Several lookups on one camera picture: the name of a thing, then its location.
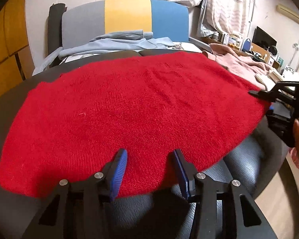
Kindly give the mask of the wooden wardrobe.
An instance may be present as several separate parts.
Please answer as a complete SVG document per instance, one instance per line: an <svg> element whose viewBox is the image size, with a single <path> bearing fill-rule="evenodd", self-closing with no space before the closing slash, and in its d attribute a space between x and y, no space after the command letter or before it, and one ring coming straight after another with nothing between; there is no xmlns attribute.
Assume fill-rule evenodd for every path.
<svg viewBox="0 0 299 239"><path fill-rule="evenodd" d="M0 96L29 79L33 70L25 0L5 0L0 10Z"/></svg>

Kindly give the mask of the black rolled mat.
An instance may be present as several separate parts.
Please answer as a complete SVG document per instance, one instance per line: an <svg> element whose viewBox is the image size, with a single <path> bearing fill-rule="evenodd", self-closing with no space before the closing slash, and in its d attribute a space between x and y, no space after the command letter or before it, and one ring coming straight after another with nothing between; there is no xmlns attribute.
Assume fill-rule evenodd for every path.
<svg viewBox="0 0 299 239"><path fill-rule="evenodd" d="M57 48L62 46L62 15L67 8L64 3L53 4L49 8L47 23L47 50L50 55Z"/></svg>

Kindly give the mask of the pink garment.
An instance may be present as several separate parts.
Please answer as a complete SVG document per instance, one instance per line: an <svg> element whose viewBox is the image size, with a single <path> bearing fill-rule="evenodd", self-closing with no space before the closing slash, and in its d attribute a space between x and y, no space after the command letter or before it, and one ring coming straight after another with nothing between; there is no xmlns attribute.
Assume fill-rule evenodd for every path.
<svg viewBox="0 0 299 239"><path fill-rule="evenodd" d="M275 83L269 77L274 68L266 63L256 62L249 56L239 56L229 46L211 43L212 52L203 51L210 60L220 64L229 72L242 77L261 90L270 91Z"/></svg>

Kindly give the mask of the grey yellow blue chair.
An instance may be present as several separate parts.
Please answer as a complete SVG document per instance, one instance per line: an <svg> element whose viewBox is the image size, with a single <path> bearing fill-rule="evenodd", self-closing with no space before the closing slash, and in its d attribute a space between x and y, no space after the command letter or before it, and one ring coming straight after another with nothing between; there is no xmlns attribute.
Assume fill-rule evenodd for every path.
<svg viewBox="0 0 299 239"><path fill-rule="evenodd" d="M70 49L104 34L134 30L188 42L188 9L162 0L103 0L79 5L62 15L62 47Z"/></svg>

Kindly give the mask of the light blue grey garment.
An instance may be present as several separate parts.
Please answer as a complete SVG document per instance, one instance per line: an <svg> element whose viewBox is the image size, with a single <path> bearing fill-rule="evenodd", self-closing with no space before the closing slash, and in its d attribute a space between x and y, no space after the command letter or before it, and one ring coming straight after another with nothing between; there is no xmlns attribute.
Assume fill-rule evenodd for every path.
<svg viewBox="0 0 299 239"><path fill-rule="evenodd" d="M170 38L154 38L152 32L143 30L111 32L95 37L88 43L73 48L57 48L44 59L39 67L34 69L32 75L43 72L56 58L64 59L69 56L104 54L128 50L167 49L173 46L175 44Z"/></svg>

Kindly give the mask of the cluttered desk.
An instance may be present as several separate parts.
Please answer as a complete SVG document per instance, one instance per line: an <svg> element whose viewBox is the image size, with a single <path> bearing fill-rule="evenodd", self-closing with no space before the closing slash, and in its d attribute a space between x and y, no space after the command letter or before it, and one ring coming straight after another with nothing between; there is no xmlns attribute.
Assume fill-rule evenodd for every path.
<svg viewBox="0 0 299 239"><path fill-rule="evenodd" d="M209 37L204 37L203 41L208 45L211 43L222 44L218 40L214 40ZM248 38L244 39L240 43L239 48L235 47L231 43L227 44L226 46L229 46L231 49L233 49L234 52L239 56L249 56L256 62L266 63L273 67L274 71L269 74L269 77L274 81L274 83L277 83L278 81L299 81L299 73L295 72L294 69L289 66L285 66L284 69L281 69L279 62L274 60L269 51L251 43Z"/></svg>

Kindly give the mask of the red knit sweater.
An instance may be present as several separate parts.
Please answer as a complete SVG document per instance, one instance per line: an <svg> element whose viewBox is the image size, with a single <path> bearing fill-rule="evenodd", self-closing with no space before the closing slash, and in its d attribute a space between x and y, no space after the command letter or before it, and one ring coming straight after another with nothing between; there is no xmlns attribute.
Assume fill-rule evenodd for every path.
<svg viewBox="0 0 299 239"><path fill-rule="evenodd" d="M3 145L0 186L45 197L61 179L100 171L121 148L120 196L172 186L174 149L203 171L252 133L269 108L253 89L199 53L87 64L28 92Z"/></svg>

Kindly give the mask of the black monitor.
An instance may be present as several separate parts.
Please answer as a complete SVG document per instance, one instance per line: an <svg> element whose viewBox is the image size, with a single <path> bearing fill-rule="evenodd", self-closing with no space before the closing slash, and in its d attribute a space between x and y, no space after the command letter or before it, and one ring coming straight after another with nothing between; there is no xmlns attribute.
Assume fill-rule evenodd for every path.
<svg viewBox="0 0 299 239"><path fill-rule="evenodd" d="M263 49L268 49L270 46L276 46L277 41L257 26L254 30L252 43Z"/></svg>

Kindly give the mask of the black leather bench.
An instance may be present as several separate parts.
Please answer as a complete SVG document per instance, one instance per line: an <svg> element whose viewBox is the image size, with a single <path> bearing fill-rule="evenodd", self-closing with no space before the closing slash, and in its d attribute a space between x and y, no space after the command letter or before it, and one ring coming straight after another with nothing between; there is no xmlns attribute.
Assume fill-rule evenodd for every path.
<svg viewBox="0 0 299 239"><path fill-rule="evenodd" d="M0 97L1 150L19 108L28 92L42 81L51 82L61 74L83 65L105 60L133 57L132 52L93 56L65 63L17 85ZM286 157L285 144L262 119L256 129L223 160L207 169L211 178L229 182L239 180L253 197L258 197ZM21 238L41 201L10 193L0 187L0 238ZM180 196L178 186L152 194L117 199L107 209L112 219L113 238L188 238L194 206Z"/></svg>

